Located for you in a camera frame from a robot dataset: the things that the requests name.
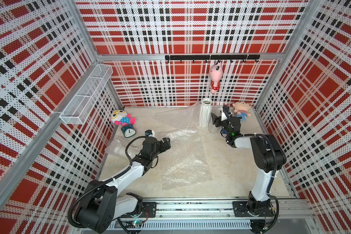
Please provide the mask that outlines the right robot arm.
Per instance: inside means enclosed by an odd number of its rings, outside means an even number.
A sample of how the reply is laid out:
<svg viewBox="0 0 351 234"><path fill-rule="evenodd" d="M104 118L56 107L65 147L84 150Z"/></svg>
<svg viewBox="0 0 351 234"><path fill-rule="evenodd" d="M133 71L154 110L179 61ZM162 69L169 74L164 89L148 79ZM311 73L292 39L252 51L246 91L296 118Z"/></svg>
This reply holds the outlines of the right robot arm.
<svg viewBox="0 0 351 234"><path fill-rule="evenodd" d="M256 181L243 212L251 216L273 215L271 200L275 197L270 190L277 172L286 163L286 156L273 135L241 134L241 118L234 116L226 105L220 112L220 116L211 113L212 125L221 129L220 133L229 146L251 149L258 167Z"/></svg>

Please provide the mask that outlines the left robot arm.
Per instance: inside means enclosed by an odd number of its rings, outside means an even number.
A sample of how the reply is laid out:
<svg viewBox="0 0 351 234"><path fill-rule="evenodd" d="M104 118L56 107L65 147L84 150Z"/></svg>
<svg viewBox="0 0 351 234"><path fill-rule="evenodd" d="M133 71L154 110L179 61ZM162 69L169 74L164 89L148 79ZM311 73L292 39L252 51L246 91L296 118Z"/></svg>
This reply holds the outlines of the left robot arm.
<svg viewBox="0 0 351 234"><path fill-rule="evenodd" d="M70 206L67 213L70 225L102 234L112 221L121 224L122 215L139 216L145 211L141 196L134 193L127 193L123 197L119 195L131 183L156 167L159 154L171 148L171 140L168 137L157 140L152 130L147 130L144 136L136 139L143 139L142 149L134 158L125 149L128 166L108 179L89 182L85 192Z"/></svg>

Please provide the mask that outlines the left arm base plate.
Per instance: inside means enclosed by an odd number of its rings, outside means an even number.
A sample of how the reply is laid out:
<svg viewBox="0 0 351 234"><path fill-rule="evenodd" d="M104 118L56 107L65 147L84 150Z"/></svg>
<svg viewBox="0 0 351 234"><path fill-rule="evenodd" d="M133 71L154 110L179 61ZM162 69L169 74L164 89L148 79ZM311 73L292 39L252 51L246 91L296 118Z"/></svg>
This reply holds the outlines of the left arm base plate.
<svg viewBox="0 0 351 234"><path fill-rule="evenodd" d="M142 205L141 212L137 215L126 213L121 218L154 218L156 217L157 203L156 202L144 202Z"/></svg>

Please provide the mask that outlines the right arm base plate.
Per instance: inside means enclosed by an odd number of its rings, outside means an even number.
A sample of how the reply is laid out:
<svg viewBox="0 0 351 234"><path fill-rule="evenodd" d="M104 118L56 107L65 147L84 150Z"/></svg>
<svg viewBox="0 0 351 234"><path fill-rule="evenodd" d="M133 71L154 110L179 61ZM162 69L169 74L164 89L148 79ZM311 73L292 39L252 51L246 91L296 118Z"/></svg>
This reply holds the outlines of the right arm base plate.
<svg viewBox="0 0 351 234"><path fill-rule="evenodd" d="M234 201L235 217L274 217L274 211L269 201Z"/></svg>

